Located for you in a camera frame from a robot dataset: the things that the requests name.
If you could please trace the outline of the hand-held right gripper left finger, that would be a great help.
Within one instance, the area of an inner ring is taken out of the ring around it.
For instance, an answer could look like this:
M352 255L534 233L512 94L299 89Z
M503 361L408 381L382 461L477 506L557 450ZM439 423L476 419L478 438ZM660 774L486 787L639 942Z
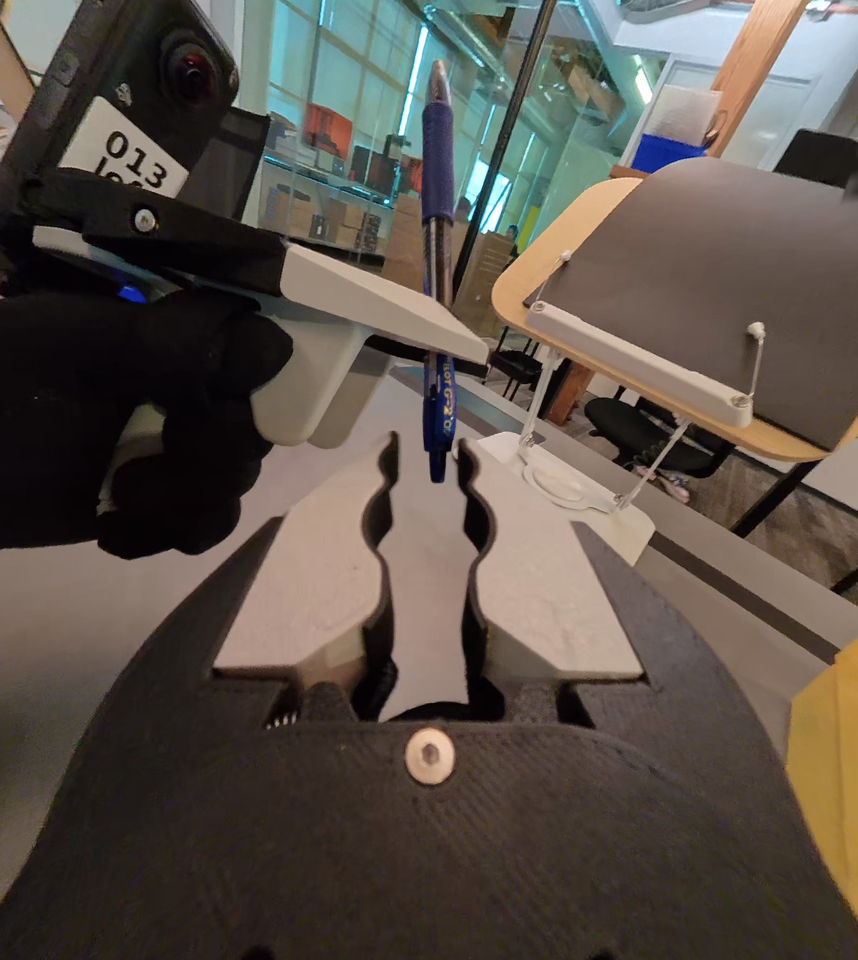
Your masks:
M383 436L295 503L215 658L227 676L333 683L354 694L391 663L394 609L380 545L393 522L398 436Z

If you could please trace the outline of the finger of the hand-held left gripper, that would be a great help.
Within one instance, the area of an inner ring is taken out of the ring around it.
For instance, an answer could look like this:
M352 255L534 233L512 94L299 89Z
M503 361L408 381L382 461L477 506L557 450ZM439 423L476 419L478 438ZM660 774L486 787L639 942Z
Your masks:
M279 284L284 299L387 339L476 365L488 358L487 344L443 304L306 246L286 246Z

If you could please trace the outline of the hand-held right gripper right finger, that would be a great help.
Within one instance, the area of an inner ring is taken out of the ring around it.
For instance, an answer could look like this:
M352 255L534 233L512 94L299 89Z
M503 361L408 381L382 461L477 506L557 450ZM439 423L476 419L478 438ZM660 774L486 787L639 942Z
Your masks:
M556 510L481 441L462 440L458 455L464 532L478 551L461 627L470 687L642 678L587 548L609 547L630 567L637 561L623 557L613 534Z

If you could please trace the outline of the blue pen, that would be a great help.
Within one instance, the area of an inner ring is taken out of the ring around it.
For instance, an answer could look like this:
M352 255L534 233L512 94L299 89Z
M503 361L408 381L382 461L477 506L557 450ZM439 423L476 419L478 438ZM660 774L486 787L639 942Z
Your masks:
M422 113L421 210L425 260L424 292L450 309L453 303L452 228L455 222L454 113L445 63L435 60ZM428 352L423 375L423 447L430 479L445 479L458 421L458 390L452 357Z

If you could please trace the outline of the person's left hand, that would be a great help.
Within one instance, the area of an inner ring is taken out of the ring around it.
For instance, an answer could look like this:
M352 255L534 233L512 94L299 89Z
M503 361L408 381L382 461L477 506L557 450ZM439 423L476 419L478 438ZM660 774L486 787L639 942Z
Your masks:
M223 542L271 450L251 395L291 355L226 292L0 298L0 550L90 541L131 560Z

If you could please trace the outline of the black mesh office chair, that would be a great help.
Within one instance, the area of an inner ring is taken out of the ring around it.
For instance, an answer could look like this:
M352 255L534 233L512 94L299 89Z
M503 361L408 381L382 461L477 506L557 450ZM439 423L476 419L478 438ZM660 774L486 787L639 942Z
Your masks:
M672 433L614 398L599 397L585 404L584 414L598 436L616 448L614 463L627 470L648 468L663 453ZM710 467L712 456L679 439L665 454L658 468L663 472L700 476Z

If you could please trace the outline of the orange 3D printer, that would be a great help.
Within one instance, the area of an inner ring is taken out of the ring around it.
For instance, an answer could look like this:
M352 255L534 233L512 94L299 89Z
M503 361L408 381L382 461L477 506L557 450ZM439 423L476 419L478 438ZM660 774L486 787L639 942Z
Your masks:
M352 134L353 124L348 118L318 103L306 104L303 140L308 146L344 160Z

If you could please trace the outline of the black round-top pole stand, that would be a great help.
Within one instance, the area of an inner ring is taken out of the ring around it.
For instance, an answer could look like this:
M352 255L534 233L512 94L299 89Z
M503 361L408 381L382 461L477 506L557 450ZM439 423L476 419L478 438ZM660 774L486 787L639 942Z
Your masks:
M535 18L534 26L532 28L531 36L520 64L516 82L507 103L503 123L500 126L492 156L488 163L488 169L483 180L482 188L477 198L475 210L470 219L468 231L459 251L459 258L456 262L452 281L454 296L459 293L460 285L467 273L473 247L485 221L485 209L494 189L496 176L500 173L511 134L513 133L513 129L521 111L522 104L528 93L532 74L534 73L541 48L550 27L553 14L555 13L556 6L556 1L542 1L537 17Z

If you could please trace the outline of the small blue bin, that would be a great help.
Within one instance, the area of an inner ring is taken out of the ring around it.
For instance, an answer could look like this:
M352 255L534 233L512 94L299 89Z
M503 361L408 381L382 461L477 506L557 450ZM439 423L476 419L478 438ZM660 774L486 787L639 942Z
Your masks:
M703 158L707 150L708 147L704 143L692 145L655 134L643 133L630 168L650 175L675 162Z

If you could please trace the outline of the wooden board with black mat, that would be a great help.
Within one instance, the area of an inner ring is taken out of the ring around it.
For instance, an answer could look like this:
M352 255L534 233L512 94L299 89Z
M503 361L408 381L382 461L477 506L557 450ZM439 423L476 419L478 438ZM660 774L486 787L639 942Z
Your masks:
M585 189L495 282L507 326L764 458L858 437L858 197L719 159Z

